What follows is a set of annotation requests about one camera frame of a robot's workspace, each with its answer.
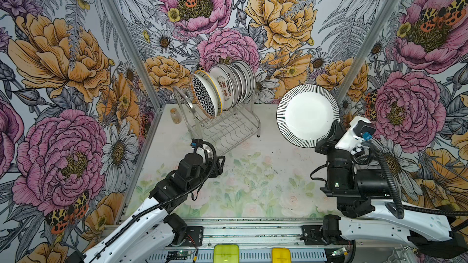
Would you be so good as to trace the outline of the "silver metal dish rack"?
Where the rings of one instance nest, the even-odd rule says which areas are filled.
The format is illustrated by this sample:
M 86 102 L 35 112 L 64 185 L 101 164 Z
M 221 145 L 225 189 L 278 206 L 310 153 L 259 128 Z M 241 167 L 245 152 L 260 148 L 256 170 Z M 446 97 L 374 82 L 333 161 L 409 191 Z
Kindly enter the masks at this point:
M 209 119 L 180 88 L 174 89 L 174 96 L 190 138 L 208 141 L 219 155 L 226 154 L 252 136 L 261 136 L 262 123 L 254 112 L 253 97 L 221 116 Z

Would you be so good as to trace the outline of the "white plate black striped rim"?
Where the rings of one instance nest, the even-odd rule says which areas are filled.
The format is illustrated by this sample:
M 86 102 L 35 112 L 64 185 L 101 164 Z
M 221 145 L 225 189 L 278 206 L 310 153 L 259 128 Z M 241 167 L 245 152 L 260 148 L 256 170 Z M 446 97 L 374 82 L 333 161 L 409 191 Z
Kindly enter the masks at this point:
M 292 88 L 282 97 L 276 111 L 282 136 L 302 148 L 316 147 L 340 119 L 339 106 L 331 92 L 313 84 Z

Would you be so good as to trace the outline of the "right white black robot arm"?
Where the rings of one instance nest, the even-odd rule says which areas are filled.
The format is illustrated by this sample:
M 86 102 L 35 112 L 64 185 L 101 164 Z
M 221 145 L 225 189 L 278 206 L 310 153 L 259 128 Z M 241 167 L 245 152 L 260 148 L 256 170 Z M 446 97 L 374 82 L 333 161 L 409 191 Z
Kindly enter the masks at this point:
M 452 226 L 465 211 L 414 207 L 402 202 L 384 153 L 372 142 L 375 127 L 358 117 L 346 129 L 340 121 L 319 122 L 317 153 L 326 156 L 327 177 L 321 191 L 336 198 L 340 215 L 323 218 L 318 241 L 325 245 L 375 239 L 417 248 L 422 254 L 452 259 L 468 250 Z

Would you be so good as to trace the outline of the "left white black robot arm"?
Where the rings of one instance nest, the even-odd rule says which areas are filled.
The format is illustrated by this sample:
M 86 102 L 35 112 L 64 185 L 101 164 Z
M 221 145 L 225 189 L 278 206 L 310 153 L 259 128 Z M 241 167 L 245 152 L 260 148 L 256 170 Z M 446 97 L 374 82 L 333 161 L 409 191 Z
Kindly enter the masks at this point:
M 74 252 L 68 263 L 142 263 L 169 245 L 180 245 L 187 224 L 174 210 L 187 198 L 196 198 L 210 178 L 223 173 L 225 156 L 207 141 L 193 139 L 192 152 L 177 169 L 159 181 L 148 198 L 109 236 L 86 252 Z

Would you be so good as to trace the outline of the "white plate yellow rim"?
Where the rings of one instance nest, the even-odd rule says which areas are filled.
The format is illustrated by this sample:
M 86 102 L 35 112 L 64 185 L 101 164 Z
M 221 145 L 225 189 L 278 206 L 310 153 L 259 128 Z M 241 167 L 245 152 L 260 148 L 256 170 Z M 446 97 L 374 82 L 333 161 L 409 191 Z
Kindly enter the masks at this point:
M 207 71 L 199 70 L 197 74 L 208 82 L 208 84 L 210 85 L 210 88 L 214 92 L 215 104 L 217 105 L 216 116 L 220 117 L 221 114 L 223 113 L 223 107 L 224 107 L 224 101 L 221 96 L 221 93 L 222 93 L 221 87 L 219 86 L 215 78 L 212 77 Z

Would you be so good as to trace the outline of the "black white patterned plate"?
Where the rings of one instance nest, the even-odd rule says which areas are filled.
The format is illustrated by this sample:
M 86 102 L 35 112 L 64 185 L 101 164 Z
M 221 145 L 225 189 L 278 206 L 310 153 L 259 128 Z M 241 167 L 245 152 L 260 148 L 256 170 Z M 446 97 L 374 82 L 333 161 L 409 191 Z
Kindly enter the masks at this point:
M 208 82 L 197 74 L 190 75 L 190 85 L 196 103 L 209 119 L 216 118 L 215 94 Z

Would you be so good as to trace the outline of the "green plastic box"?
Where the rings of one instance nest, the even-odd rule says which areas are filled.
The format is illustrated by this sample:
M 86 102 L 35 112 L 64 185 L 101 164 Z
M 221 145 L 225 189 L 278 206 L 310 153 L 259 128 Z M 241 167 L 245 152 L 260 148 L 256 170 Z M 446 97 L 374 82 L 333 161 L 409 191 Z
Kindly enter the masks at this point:
M 218 244 L 213 249 L 213 263 L 239 263 L 240 248 L 234 244 Z

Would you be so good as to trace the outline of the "white plate red floral pattern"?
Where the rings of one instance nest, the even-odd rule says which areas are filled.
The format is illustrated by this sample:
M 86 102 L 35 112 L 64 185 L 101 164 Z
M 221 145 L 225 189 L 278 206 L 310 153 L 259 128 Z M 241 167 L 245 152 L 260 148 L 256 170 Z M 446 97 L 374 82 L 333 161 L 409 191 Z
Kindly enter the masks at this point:
M 229 111 L 234 106 L 234 98 L 236 95 L 234 75 L 230 68 L 222 63 L 212 66 L 209 74 L 214 77 L 216 83 L 221 88 L 223 110 Z

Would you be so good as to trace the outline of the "yellow plastic box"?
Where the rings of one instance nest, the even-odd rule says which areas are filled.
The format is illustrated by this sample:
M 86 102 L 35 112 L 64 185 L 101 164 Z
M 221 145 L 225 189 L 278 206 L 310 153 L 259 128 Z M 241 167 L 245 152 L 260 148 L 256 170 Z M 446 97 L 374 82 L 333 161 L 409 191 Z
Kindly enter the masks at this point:
M 287 248 L 273 248 L 271 260 L 272 263 L 292 263 L 291 252 Z

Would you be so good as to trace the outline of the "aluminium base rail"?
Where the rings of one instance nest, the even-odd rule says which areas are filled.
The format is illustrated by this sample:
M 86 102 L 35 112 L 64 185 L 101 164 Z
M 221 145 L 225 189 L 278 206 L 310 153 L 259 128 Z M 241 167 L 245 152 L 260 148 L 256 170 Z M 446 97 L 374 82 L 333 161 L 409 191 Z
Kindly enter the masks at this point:
M 195 246 L 234 244 L 250 247 L 277 245 L 329 246 L 359 244 L 361 241 L 384 245 L 408 245 L 409 231 L 389 222 L 348 219 L 334 215 L 317 220 L 204 222 L 187 225 L 172 214 L 156 223 L 153 218 L 131 220 L 121 224 L 105 240 L 89 249 L 87 263 L 140 263 L 155 252 L 193 238 Z

